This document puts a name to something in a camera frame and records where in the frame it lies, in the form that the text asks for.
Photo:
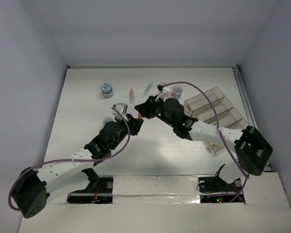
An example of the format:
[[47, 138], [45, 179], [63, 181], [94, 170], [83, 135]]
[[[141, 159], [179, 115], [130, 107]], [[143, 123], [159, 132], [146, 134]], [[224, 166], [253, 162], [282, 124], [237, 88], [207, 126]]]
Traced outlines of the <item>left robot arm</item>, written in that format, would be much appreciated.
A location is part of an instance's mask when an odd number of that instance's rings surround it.
[[106, 123], [92, 141], [69, 158], [46, 161], [24, 169], [9, 191], [9, 207], [21, 212], [24, 218], [31, 218], [55, 197], [61, 183], [80, 172], [86, 174], [81, 180], [82, 188], [94, 191], [99, 176], [93, 167], [120, 154], [130, 138], [139, 133], [143, 122], [130, 114], [119, 114], [115, 121]]

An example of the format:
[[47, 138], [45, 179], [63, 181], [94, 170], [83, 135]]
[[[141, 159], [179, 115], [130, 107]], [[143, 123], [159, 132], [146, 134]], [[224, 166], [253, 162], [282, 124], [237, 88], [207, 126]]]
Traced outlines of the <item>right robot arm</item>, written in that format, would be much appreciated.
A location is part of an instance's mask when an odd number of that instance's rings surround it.
[[225, 147], [232, 161], [222, 165], [215, 174], [213, 184], [218, 190], [227, 189], [238, 178], [260, 176], [273, 153], [272, 147], [257, 128], [247, 126], [240, 130], [207, 124], [186, 115], [177, 99], [163, 100], [150, 96], [146, 102], [134, 108], [144, 118], [160, 119], [182, 139]]

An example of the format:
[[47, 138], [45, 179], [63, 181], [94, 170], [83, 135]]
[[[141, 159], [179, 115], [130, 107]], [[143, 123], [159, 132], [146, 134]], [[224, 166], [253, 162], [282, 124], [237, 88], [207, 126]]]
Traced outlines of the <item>green highlighter on table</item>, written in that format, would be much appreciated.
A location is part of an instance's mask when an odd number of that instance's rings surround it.
[[145, 88], [145, 90], [143, 91], [143, 94], [144, 94], [144, 95], [147, 95], [147, 94], [150, 92], [150, 90], [151, 90], [151, 88], [153, 87], [153, 85], [154, 85], [153, 82], [149, 83], [149, 84], [147, 85], [147, 87]]

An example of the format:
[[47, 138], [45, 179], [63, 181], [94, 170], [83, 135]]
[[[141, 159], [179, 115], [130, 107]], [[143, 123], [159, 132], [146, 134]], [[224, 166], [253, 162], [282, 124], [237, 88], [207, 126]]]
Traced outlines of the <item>clear jar blue contents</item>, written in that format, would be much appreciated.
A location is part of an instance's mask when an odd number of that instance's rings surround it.
[[113, 122], [113, 118], [112, 117], [105, 117], [102, 122], [103, 122], [103, 125], [105, 125], [109, 122]]

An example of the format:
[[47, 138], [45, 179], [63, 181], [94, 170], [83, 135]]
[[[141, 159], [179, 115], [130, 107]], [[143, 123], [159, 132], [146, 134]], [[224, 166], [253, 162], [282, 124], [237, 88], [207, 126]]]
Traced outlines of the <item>clear jar purple contents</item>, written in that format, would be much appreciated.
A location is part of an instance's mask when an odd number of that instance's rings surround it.
[[179, 85], [173, 87], [172, 97], [175, 99], [180, 99], [183, 93], [183, 88]]

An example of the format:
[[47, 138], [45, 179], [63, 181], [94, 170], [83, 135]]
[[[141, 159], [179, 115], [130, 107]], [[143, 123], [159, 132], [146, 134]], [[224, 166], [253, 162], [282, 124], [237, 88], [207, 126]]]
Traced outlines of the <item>blue lidded paint jar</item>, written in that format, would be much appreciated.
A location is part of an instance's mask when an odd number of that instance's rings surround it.
[[101, 91], [105, 98], [111, 98], [113, 96], [113, 86], [110, 82], [105, 82], [101, 85]]

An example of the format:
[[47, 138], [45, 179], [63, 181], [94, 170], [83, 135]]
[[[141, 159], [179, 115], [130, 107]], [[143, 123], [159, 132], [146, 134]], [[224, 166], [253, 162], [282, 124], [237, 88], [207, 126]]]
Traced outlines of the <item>silver foil strip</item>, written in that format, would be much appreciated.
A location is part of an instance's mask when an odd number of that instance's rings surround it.
[[198, 177], [115, 176], [113, 204], [199, 204]]

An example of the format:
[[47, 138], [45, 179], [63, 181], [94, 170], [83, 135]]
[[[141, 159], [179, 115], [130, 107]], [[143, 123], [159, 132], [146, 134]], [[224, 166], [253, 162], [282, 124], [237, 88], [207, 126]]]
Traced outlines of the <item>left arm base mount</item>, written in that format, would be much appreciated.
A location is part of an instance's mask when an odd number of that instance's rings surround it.
[[113, 203], [113, 176], [100, 177], [92, 169], [82, 171], [87, 176], [88, 184], [85, 188], [68, 194], [70, 204], [112, 204]]

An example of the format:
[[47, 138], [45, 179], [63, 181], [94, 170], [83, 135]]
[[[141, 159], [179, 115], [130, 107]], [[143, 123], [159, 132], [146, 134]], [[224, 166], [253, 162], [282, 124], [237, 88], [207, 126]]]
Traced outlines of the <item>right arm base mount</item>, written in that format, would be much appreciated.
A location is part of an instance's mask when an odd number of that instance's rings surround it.
[[196, 189], [200, 193], [200, 203], [245, 203], [241, 179], [227, 183], [219, 177], [224, 166], [213, 176], [198, 177]]

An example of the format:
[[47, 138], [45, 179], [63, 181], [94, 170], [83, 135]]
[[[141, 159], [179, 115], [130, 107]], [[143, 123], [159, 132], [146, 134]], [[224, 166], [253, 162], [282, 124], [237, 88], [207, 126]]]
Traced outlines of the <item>aluminium rail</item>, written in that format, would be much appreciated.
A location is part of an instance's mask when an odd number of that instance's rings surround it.
[[255, 176], [259, 176], [263, 172], [272, 172], [269, 159], [273, 153], [273, 148], [257, 129], [257, 124], [250, 106], [239, 67], [233, 67], [232, 71], [241, 96], [245, 115], [249, 122], [249, 129], [244, 130], [245, 139], [242, 140], [240, 146], [241, 155], [244, 156], [243, 161], [249, 163], [247, 167]]

